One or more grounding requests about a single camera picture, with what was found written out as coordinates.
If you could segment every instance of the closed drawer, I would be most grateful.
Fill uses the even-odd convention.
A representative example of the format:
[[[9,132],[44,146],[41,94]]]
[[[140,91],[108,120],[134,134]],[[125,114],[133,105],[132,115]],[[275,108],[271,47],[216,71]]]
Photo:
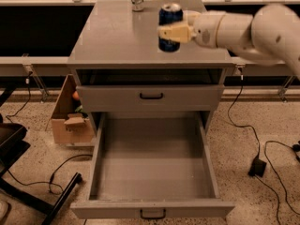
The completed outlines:
[[[118,119],[103,113],[88,199],[71,209],[79,218],[225,217],[201,117]]]
[[[87,112],[212,111],[223,85],[78,86]]]

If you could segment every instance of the speckled floor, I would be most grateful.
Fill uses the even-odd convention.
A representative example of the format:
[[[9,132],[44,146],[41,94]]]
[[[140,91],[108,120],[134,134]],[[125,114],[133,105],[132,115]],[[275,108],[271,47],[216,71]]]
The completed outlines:
[[[15,113],[22,102],[8,101],[0,108],[3,115]],[[163,220],[141,219],[102,219],[87,220],[86,224],[136,225],[136,224],[209,224],[209,225],[253,225],[278,224],[276,221],[277,198],[273,191],[262,185],[256,178],[248,176],[251,160],[257,153],[257,144],[249,128],[233,127],[229,124],[227,110],[230,101],[222,101],[214,114],[207,134],[210,144],[213,167],[216,173],[220,197],[224,201],[235,202],[235,208],[223,218],[166,218]],[[53,111],[54,102],[29,102],[17,117],[16,123],[27,127],[25,140],[31,144],[27,152],[13,165],[11,172],[22,182],[48,181],[53,170],[67,158],[79,154],[92,154],[91,147],[72,147],[53,142],[51,124],[47,122]],[[281,101],[240,101],[232,109],[232,119],[237,124],[251,124],[257,129],[262,144],[261,159],[267,161],[263,154],[263,145],[268,140],[280,141],[293,145],[300,140],[300,103]],[[270,143],[268,156],[281,176],[288,190],[288,201],[295,211],[300,212],[300,164],[288,148]],[[89,179],[90,157],[71,160],[56,175],[54,182],[67,185],[74,173],[81,173],[83,182],[76,186],[63,208],[52,224],[83,224],[69,209],[71,203],[83,201],[87,193],[86,182]],[[17,188],[54,203],[55,195],[48,192],[47,185],[24,187],[17,184],[6,173],[4,178]],[[285,203],[282,186],[271,171],[270,164],[262,179],[279,194],[281,201],[279,219],[281,224],[298,225],[300,216],[292,212]],[[33,225],[40,224],[44,215],[21,204],[0,192],[0,199],[11,204],[6,223]]]

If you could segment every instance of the cabinet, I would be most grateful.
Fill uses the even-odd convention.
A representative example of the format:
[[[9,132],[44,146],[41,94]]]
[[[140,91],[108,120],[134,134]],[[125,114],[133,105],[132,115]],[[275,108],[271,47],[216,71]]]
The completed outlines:
[[[158,11],[99,0],[68,60],[95,141],[79,218],[225,217],[205,131],[231,58],[193,44],[158,49]],[[204,9],[200,1],[178,1]]]

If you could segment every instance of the drawer handle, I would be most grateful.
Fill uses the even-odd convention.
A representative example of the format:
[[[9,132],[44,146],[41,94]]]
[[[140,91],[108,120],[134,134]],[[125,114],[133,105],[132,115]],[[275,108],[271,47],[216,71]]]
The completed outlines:
[[[158,97],[148,97],[148,96],[144,96],[143,93],[140,93],[140,99],[159,100],[162,98],[163,98],[163,93],[161,93]]]
[[[147,219],[147,220],[159,220],[159,219],[164,219],[166,217],[166,209],[163,209],[163,215],[161,217],[144,217],[143,216],[143,210],[140,210],[140,216],[141,219]]]

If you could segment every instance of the cardboard box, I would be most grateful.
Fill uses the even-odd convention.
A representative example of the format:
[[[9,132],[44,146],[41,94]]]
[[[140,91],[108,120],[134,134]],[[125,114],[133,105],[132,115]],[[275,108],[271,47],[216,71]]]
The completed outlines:
[[[90,120],[75,113],[80,105],[72,98],[75,90],[73,76],[67,75],[51,117],[55,143],[90,143],[95,136]]]

